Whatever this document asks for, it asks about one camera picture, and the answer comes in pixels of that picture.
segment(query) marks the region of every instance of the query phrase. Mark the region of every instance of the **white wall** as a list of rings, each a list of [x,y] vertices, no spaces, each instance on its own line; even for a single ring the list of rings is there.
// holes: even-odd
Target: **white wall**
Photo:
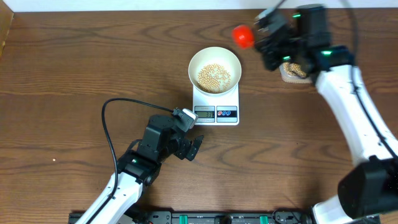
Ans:
[[[129,11],[190,9],[265,9],[279,0],[3,0],[14,12]],[[398,7],[398,0],[349,0],[353,7]],[[282,7],[323,3],[342,7],[339,0],[287,0]]]

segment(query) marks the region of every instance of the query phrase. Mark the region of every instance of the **kitchen scale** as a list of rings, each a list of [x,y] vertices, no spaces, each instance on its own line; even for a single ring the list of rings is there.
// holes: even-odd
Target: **kitchen scale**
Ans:
[[[223,84],[224,88],[221,92],[210,93],[203,89],[201,86],[203,83],[200,84],[200,80],[203,79],[204,73],[208,80],[217,80],[218,83],[221,83],[222,80],[225,80],[225,77],[220,75],[223,72],[228,74],[229,78],[228,84]],[[241,78],[242,68],[237,56],[222,47],[208,47],[193,56],[188,73],[193,84],[192,111],[198,115],[195,125],[238,125],[238,82]]]
[[[238,125],[238,85],[219,97],[206,96],[193,87],[193,112],[199,117],[195,125]]]

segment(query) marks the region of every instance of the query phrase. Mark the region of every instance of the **small container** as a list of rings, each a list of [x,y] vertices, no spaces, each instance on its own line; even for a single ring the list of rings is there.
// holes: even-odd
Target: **small container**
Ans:
[[[198,82],[199,72],[207,65],[218,64],[231,75],[231,81],[226,89],[221,93],[208,93],[203,91]],[[237,56],[231,51],[222,47],[208,47],[196,53],[188,68],[189,79],[193,86],[199,90],[200,93],[206,96],[223,96],[235,89],[242,75],[241,62]]]

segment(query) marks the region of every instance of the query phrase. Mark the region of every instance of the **red ball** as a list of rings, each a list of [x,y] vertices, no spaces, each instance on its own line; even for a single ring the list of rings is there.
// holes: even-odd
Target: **red ball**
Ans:
[[[249,48],[254,46],[254,35],[250,27],[240,25],[232,30],[232,38],[236,45],[241,48]]]

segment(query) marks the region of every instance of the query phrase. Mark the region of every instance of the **wooden table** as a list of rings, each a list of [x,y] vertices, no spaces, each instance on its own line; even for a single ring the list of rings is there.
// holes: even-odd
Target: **wooden table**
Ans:
[[[364,81],[398,135],[398,9],[356,12]],[[283,82],[257,52],[231,40],[232,29],[252,24],[258,13],[17,13],[0,63],[0,222],[66,223],[72,210],[86,210],[113,171],[101,126],[104,101],[123,96],[191,108],[188,63],[209,46],[231,49],[241,60],[241,123],[196,127],[191,138],[205,135],[196,159],[167,159],[141,204],[264,211],[306,208],[336,194],[353,167],[326,101],[311,85]],[[345,11],[330,10],[329,17],[334,42],[351,46]],[[157,113],[164,114],[109,105],[118,157]]]

